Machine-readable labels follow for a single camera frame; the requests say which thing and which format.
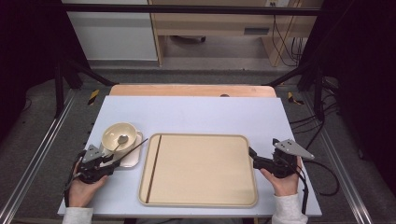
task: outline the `white cabinet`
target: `white cabinet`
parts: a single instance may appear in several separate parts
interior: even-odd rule
[[[63,0],[146,5],[146,0]],[[158,61],[149,13],[68,12],[89,61]]]

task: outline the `white table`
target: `white table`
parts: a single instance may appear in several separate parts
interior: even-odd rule
[[[263,157],[272,158],[273,138],[294,139],[283,105],[278,98],[262,97],[183,97],[183,96],[107,96],[87,142],[100,145],[103,131],[110,125],[131,122],[144,137],[155,133],[221,133],[244,135],[250,146]],[[274,190],[255,170],[258,202],[249,208],[158,207],[138,200],[140,178],[146,158],[147,142],[139,163],[133,168],[116,169],[95,195],[90,206],[94,214],[106,217],[269,217],[275,212]],[[306,214],[321,216],[309,177]],[[299,196],[303,200],[304,185]],[[64,214],[64,203],[58,214]]]

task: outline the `white plate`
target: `white plate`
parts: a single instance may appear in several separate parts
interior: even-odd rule
[[[143,134],[141,132],[137,132],[137,137],[136,137],[136,141],[134,142],[134,146],[137,146],[138,144],[140,144],[143,141]],[[139,157],[140,157],[140,148],[142,146],[139,146],[137,149],[135,149],[133,152],[131,152],[128,156],[126,156],[124,159],[122,159],[120,167],[134,167],[135,165],[137,165],[137,163],[139,162]],[[108,155],[110,153],[109,150],[106,150],[103,145],[100,145],[100,150],[103,151],[103,153],[105,154],[104,156]],[[126,153],[128,153],[128,151],[120,151],[120,152],[116,152],[114,154],[114,158],[112,161],[108,161],[106,163],[102,163],[100,166],[107,166],[109,164],[111,164],[113,161],[118,160],[119,158],[121,158],[122,156],[124,156]]]

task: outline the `human hand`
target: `human hand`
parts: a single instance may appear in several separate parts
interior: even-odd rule
[[[297,157],[298,172],[301,172],[300,167],[302,167],[301,158]],[[290,196],[297,193],[299,180],[299,176],[297,174],[289,175],[285,178],[276,178],[264,168],[260,169],[260,172],[262,172],[265,178],[272,184],[276,196]]]
[[[69,190],[69,207],[85,207],[91,201],[93,195],[101,188],[107,180],[108,176],[104,175],[100,180],[93,184],[86,184],[79,178],[73,180]]]

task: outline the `bowl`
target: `bowl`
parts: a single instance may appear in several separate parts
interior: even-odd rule
[[[134,125],[128,122],[119,122],[108,127],[102,135],[103,148],[113,151],[118,145],[118,140],[121,135],[127,135],[128,141],[120,144],[117,151],[131,149],[136,141],[137,129]]]

